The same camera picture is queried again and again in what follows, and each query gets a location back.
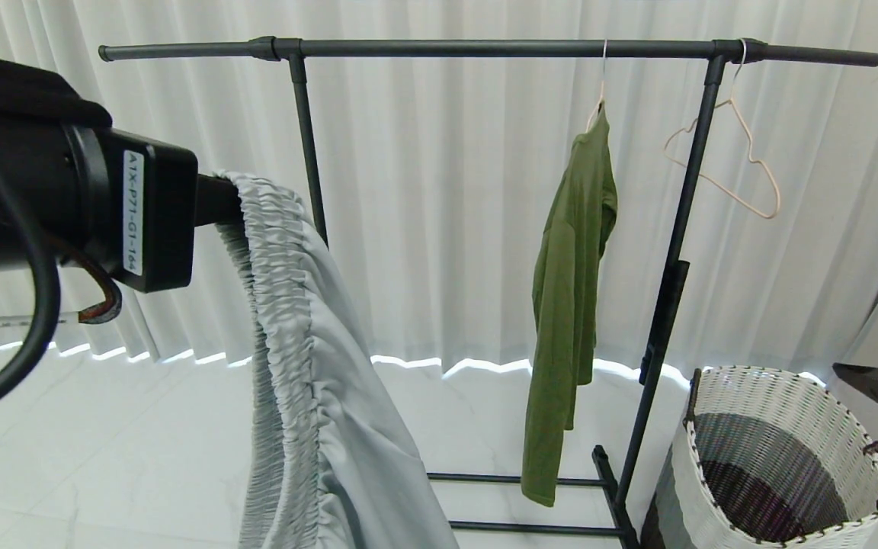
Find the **hanger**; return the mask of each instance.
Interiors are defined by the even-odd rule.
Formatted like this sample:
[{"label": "hanger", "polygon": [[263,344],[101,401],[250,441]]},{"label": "hanger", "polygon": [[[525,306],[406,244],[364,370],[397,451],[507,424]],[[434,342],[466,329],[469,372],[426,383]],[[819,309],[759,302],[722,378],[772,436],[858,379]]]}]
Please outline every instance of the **hanger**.
[{"label": "hanger", "polygon": [[602,85],[598,90],[598,103],[595,108],[591,109],[588,114],[588,122],[585,125],[585,132],[591,129],[591,122],[594,121],[599,112],[602,111],[602,103],[605,101],[605,63],[609,59],[609,40],[605,39],[605,45],[602,46]]},{"label": "hanger", "polygon": [[[729,190],[729,188],[724,187],[724,185],[718,183],[717,180],[714,180],[714,178],[711,178],[704,173],[700,173],[700,177],[705,178],[705,180],[710,181],[710,183],[714,185],[717,185],[717,187],[720,188],[721,191],[724,191],[726,194],[729,195],[730,198],[734,198],[735,201],[738,201],[739,204],[749,209],[751,212],[763,217],[764,219],[774,219],[774,217],[777,216],[777,212],[781,209],[781,189],[777,186],[777,181],[774,180],[774,174],[771,173],[771,168],[767,167],[767,164],[764,162],[764,160],[756,159],[754,157],[754,136],[750,133],[750,128],[747,126],[747,122],[745,122],[745,118],[743,118],[743,115],[741,114],[741,109],[738,108],[738,103],[736,103],[736,100],[734,99],[734,90],[736,87],[736,83],[738,82],[738,75],[741,74],[741,69],[743,65],[745,65],[745,60],[747,59],[747,42],[745,41],[745,39],[742,38],[741,43],[743,45],[743,55],[741,56],[741,65],[738,66],[738,69],[734,73],[734,78],[732,78],[731,80],[731,96],[729,96],[727,100],[715,104],[713,108],[721,108],[725,104],[731,105],[731,109],[732,111],[734,111],[734,115],[738,118],[738,122],[741,123],[743,133],[745,133],[745,136],[747,136],[747,161],[751,164],[757,164],[760,167],[764,168],[764,173],[767,174],[767,180],[771,182],[771,188],[774,189],[774,212],[766,214],[761,210],[755,208],[754,206],[751,206],[745,201],[745,199],[738,197],[738,195],[736,195],[734,191]],[[662,155],[674,164],[678,164],[679,166],[683,166],[685,168],[685,163],[677,159],[673,159],[673,157],[669,155],[669,143],[672,143],[672,140],[676,139],[676,136],[682,133],[693,133],[693,129],[696,127],[696,125],[697,119],[694,118],[689,127],[680,128],[679,130],[676,130],[673,135],[669,136],[669,139],[666,140],[666,144],[662,146]]]}]

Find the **black metal clothes rack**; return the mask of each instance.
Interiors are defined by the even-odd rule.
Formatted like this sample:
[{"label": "black metal clothes rack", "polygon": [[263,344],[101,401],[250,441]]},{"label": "black metal clothes rack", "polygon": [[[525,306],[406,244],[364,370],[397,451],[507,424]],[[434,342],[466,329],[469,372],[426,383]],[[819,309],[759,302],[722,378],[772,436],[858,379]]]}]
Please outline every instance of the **black metal clothes rack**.
[{"label": "black metal clothes rack", "polygon": [[[656,385],[666,348],[672,333],[680,296],[690,264],[680,260],[680,250],[686,234],[687,219],[693,207],[697,190],[697,175],[707,148],[713,106],[727,63],[756,63],[760,60],[793,60],[806,63],[830,63],[844,66],[878,66],[878,53],[773,46],[753,39],[710,41],[663,40],[303,40],[264,36],[247,42],[158,44],[145,46],[100,46],[101,59],[195,58],[195,56],[254,56],[258,59],[286,60],[290,66],[290,80],[296,96],[296,114],[300,121],[303,140],[303,159],[306,163],[307,184],[313,208],[314,225],[327,241],[324,202],[317,170],[317,152],[314,146],[310,103],[307,97],[306,58],[372,58],[372,56],[405,56],[408,58],[663,58],[707,59],[707,77],[703,81],[703,100],[700,101],[693,145],[683,177],[676,219],[669,239],[662,282],[659,285],[649,340],[642,358],[639,381],[642,396],[632,429],[630,444],[625,453],[620,479],[616,479],[609,455],[603,446],[596,445],[591,453],[598,479],[560,479],[559,486],[600,487],[605,493],[614,521],[614,528],[569,527],[568,525],[509,524],[509,522],[450,521],[453,528],[474,531],[515,531],[527,534],[597,535],[619,538],[623,549],[637,549],[638,536],[625,511],[625,500],[630,489],[639,448],[652,409]],[[458,473],[429,473],[438,482],[466,483],[520,483],[520,477],[502,475],[469,475]]]}]

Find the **laundry basket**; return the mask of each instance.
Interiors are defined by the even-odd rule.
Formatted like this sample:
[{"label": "laundry basket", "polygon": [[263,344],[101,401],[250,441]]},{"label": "laundry basket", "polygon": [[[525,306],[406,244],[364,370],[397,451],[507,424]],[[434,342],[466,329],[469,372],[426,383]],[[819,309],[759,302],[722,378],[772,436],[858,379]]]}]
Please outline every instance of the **laundry basket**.
[{"label": "laundry basket", "polygon": [[694,373],[643,548],[861,548],[876,527],[878,441],[831,393],[777,369]]}]

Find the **white marble floor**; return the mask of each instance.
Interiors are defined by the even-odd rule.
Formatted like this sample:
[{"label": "white marble floor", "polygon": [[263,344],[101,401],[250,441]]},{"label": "white marble floor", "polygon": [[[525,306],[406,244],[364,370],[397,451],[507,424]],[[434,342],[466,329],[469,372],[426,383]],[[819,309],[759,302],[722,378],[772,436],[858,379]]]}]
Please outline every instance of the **white marble floor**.
[{"label": "white marble floor", "polygon": [[[0,366],[10,351],[0,352]],[[379,365],[432,471],[516,474],[523,441],[526,371]],[[562,475],[593,477],[598,442],[621,448],[639,386],[625,371],[599,371],[581,389]],[[0,549],[230,549],[248,475],[251,402],[247,368],[224,362],[96,361],[51,351],[0,403]],[[665,377],[654,408],[630,513],[640,524],[677,425],[685,390]],[[610,525],[598,490],[560,489],[546,509],[516,486],[436,483],[450,519]],[[463,549],[616,548],[598,538],[460,532]],[[868,547],[878,549],[878,532]]]}]

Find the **white curtain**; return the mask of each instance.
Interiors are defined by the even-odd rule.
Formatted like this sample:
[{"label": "white curtain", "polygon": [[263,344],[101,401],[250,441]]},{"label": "white curtain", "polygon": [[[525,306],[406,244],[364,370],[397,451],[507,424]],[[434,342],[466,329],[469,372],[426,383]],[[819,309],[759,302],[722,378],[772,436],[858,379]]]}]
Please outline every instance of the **white curtain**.
[{"label": "white curtain", "polygon": [[[747,36],[878,52],[878,1],[0,0],[1,58],[58,70],[117,127],[195,150],[203,173],[255,172],[306,197],[286,63],[103,63],[96,53],[261,35]],[[540,232],[601,69],[599,59],[308,60],[331,250],[373,352],[440,357],[447,368],[529,357]],[[661,148],[696,114],[704,70],[700,60],[607,62],[620,211],[601,274],[600,358],[635,366],[642,355],[683,176]],[[668,362],[822,373],[878,291],[878,67],[754,63],[736,97],[783,211],[764,221],[701,184]],[[685,157],[688,146],[679,140],[673,153]],[[704,171],[770,209],[764,174],[743,156],[738,124],[718,111]],[[28,313],[27,288],[24,274],[0,274],[0,313]],[[98,298],[79,272],[64,275],[64,291],[64,310]],[[125,346],[157,358],[188,348],[243,358],[251,330],[241,292],[216,234],[200,230],[191,287],[129,296],[112,326],[58,337],[98,354]]]}]

